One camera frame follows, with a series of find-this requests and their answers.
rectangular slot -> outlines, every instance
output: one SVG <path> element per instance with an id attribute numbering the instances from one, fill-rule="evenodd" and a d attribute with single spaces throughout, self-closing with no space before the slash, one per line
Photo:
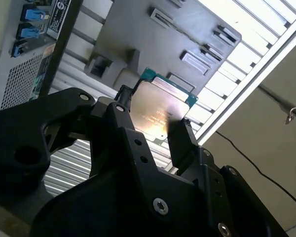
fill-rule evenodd
<path id="1" fill-rule="evenodd" d="M 224 43 L 228 45 L 235 45 L 235 39 L 233 37 L 229 37 L 228 34 L 224 34 L 223 32 L 219 31 L 214 31 L 214 36 L 218 37 L 220 40 L 222 40 Z"/>
<path id="2" fill-rule="evenodd" d="M 186 0 L 171 0 L 177 7 L 181 8 L 183 7 L 183 4 L 185 3 Z"/>
<path id="3" fill-rule="evenodd" d="M 108 67 L 110 67 L 111 64 L 112 64 L 111 60 L 109 60 L 101 55 L 98 55 L 91 60 L 90 73 L 92 75 L 95 75 L 95 76 L 101 78 L 103 76 L 105 70 Z"/>
<path id="4" fill-rule="evenodd" d="M 218 26 L 218 29 L 221 30 L 231 42 L 234 44 L 237 42 L 237 37 L 225 26 Z"/>
<path id="5" fill-rule="evenodd" d="M 37 6 L 51 6 L 53 0 L 26 0 L 28 2 L 35 2 Z"/>
<path id="6" fill-rule="evenodd" d="M 208 70 L 210 70 L 209 66 L 207 66 L 205 63 L 203 63 L 187 51 L 183 53 L 181 60 L 199 70 L 202 75 L 205 75 Z"/>
<path id="7" fill-rule="evenodd" d="M 208 44 L 201 49 L 201 53 L 214 63 L 220 62 L 222 60 L 222 55 Z"/>
<path id="8" fill-rule="evenodd" d="M 159 11 L 157 8 L 153 10 L 152 14 L 150 15 L 150 18 L 166 29 L 168 29 L 173 22 L 173 20 L 170 17 Z"/>

black metal bracket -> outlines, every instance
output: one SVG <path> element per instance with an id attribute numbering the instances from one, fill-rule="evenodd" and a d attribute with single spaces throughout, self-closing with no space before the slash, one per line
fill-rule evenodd
<path id="1" fill-rule="evenodd" d="M 50 155 L 76 138 L 90 141 L 90 178 L 52 198 L 41 181 Z M 156 166 L 127 103 L 95 103 L 80 89 L 0 111 L 0 229 L 34 237 L 287 237 L 241 176 L 198 146 L 188 120 L 170 124 L 168 142 L 177 175 Z"/>

